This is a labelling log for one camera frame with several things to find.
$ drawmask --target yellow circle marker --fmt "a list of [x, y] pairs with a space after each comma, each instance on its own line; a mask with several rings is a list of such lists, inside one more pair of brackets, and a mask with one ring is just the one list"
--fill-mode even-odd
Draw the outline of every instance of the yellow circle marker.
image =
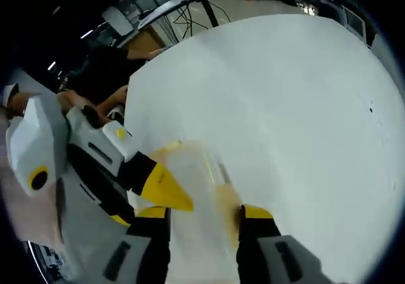
[[35, 169], [33, 172], [31, 172], [29, 178], [28, 178], [28, 186], [32, 190], [39, 190], [41, 189], [46, 181], [47, 181], [47, 176], [49, 173], [49, 169], [47, 166], [39, 166], [37, 169]]
[[122, 128], [116, 130], [116, 136], [121, 140], [125, 138], [125, 131]]

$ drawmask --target floor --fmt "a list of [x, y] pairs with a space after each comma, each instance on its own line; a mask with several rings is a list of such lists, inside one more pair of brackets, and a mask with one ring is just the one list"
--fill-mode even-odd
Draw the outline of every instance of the floor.
[[[237, 20], [243, 20], [245, 18], [261, 16], [261, 15], [273, 15], [273, 14], [305, 14], [300, 8], [289, 6], [287, 4], [281, 3], [280, 1], [248, 1], [248, 0], [209, 0], [214, 5], [222, 8], [231, 22]], [[224, 12], [212, 6], [216, 19], [220, 25], [224, 25], [229, 22], [227, 16]], [[207, 14], [204, 11], [200, 3], [192, 3], [189, 6], [190, 14], [193, 22], [199, 23], [203, 26], [211, 28], [211, 24], [208, 20]], [[190, 30], [184, 35], [187, 25], [185, 20], [180, 18], [177, 20], [178, 23], [173, 23], [179, 16], [179, 12], [175, 11], [168, 15], [168, 19], [175, 31], [175, 34], [179, 40], [190, 37]], [[192, 33], [193, 35], [198, 34], [205, 30], [193, 23]]]

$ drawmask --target black pole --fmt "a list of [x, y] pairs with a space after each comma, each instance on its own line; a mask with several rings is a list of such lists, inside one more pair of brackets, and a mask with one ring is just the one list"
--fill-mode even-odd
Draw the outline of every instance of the black pole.
[[208, 18], [209, 18], [209, 21], [210, 21], [211, 24], [212, 24], [212, 26], [213, 26], [213, 27], [219, 26], [218, 20], [216, 20], [214, 11], [213, 11], [211, 5], [209, 4], [209, 1], [208, 1], [208, 0], [197, 0], [197, 1], [199, 1], [199, 2], [202, 4], [202, 6], [203, 6], [205, 12], [207, 13], [207, 16], [208, 16]]

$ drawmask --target white tabletop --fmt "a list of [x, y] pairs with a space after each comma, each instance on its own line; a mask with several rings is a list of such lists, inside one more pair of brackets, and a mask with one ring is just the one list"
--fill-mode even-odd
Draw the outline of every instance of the white tabletop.
[[260, 16], [193, 36], [131, 77], [125, 116], [144, 152], [209, 146], [243, 201], [269, 209], [333, 281], [361, 281], [396, 228], [404, 103], [332, 20]]

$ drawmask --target person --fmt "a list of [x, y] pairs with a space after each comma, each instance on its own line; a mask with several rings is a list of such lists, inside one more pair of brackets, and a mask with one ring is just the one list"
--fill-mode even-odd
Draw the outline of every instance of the person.
[[[88, 99], [69, 90], [56, 94], [61, 109], [67, 113], [73, 106], [92, 106], [96, 109], [101, 123], [110, 120], [107, 114], [117, 105], [124, 104], [127, 96], [127, 85], [120, 87], [104, 102], [95, 106]], [[0, 150], [6, 152], [6, 130], [8, 120], [14, 116], [23, 116], [31, 92], [20, 92], [18, 84], [6, 86], [0, 113]], [[8, 165], [6, 154], [0, 162], [1, 190], [13, 229], [20, 240], [31, 241], [54, 250], [63, 250], [63, 239], [59, 228], [57, 187], [51, 186], [43, 194], [28, 196], [17, 182]]]
[[66, 89], [74, 90], [95, 105], [108, 100], [120, 87], [128, 85], [130, 76], [162, 52], [142, 52], [117, 47], [92, 48], [85, 60], [66, 77]]

